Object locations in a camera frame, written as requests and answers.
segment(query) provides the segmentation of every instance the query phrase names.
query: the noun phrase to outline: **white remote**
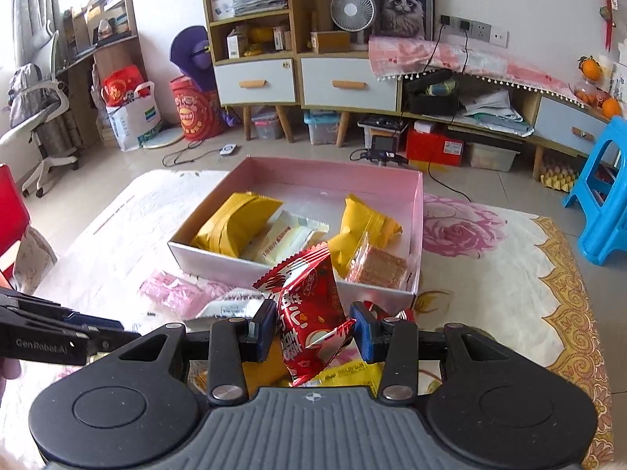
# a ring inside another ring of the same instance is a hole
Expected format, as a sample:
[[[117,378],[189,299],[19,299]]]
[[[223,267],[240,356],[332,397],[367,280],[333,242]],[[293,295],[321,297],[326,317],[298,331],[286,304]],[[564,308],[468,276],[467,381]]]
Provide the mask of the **white remote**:
[[[222,150],[220,150],[220,155],[231,155],[231,153],[233,153],[236,148],[237,145],[225,145],[222,147]]]

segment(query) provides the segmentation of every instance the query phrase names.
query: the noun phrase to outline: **floor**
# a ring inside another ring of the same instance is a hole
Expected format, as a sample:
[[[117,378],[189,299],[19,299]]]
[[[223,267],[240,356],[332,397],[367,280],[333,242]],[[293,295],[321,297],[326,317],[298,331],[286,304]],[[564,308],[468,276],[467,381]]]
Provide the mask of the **floor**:
[[[358,134],[350,136],[347,145],[338,149],[333,145],[311,146],[306,131],[295,132],[297,142],[287,143],[254,139],[245,141],[241,130],[230,130],[190,152],[190,158],[218,150],[227,143],[237,143],[233,157],[220,158],[212,152],[193,163],[175,166],[177,169],[234,168],[246,155],[284,156],[331,161],[346,161],[350,153],[363,146]],[[162,168],[165,153],[183,148],[180,143],[160,150],[137,150],[122,153],[117,149],[96,146],[83,153],[78,171],[62,171],[52,179],[42,199],[30,196],[26,205],[33,226],[50,242],[58,254],[63,254],[74,239],[133,179],[145,172]],[[474,202],[511,208],[522,212],[552,217],[566,233],[579,261],[590,296],[590,302],[599,323],[613,393],[614,439],[617,458],[627,456],[627,254],[615,254],[602,268],[588,263],[577,251],[577,235],[584,225],[579,208],[562,208],[563,194],[540,186],[531,179],[527,167],[516,167],[510,173],[472,168],[447,168],[433,175],[457,190],[465,192]],[[426,192],[445,197],[458,194],[439,185],[427,175]]]

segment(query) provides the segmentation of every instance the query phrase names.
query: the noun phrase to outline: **pink snack package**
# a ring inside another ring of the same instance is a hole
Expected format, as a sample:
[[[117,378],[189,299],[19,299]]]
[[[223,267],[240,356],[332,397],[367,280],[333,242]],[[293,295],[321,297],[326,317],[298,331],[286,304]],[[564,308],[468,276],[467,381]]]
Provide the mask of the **pink snack package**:
[[[139,287],[139,291],[154,303],[170,307],[183,319],[195,317],[209,302],[231,289],[231,286],[214,280],[210,280],[201,289],[164,271],[153,272]]]

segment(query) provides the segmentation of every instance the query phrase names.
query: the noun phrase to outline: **white drawer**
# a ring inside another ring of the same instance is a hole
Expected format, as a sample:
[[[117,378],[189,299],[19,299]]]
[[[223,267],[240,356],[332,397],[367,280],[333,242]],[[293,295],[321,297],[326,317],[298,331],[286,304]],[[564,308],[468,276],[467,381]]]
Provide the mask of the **white drawer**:
[[[224,106],[296,102],[292,59],[218,65],[215,72],[217,92]]]
[[[534,127],[537,136],[556,141],[589,155],[596,139],[601,136],[607,124],[584,111],[543,97]],[[591,134],[594,136],[594,140],[590,141],[579,134],[575,134],[574,128]],[[603,156],[603,160],[613,162],[612,157],[615,158],[617,153],[618,149],[614,145],[610,145]]]
[[[396,81],[377,81],[366,59],[303,58],[300,65],[305,106],[396,111]]]

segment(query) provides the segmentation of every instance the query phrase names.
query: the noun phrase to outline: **crosshair logo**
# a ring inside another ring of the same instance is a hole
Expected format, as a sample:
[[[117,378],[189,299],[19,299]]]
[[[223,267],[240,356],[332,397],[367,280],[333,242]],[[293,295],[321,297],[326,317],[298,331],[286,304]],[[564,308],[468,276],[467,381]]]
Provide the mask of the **crosshair logo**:
[[[318,401],[318,400],[322,399],[322,395],[321,395],[321,394],[318,394],[317,392],[310,392],[309,394],[307,394],[307,395],[305,396],[305,398],[306,398],[308,401],[311,401],[312,403],[315,403],[316,401]]]

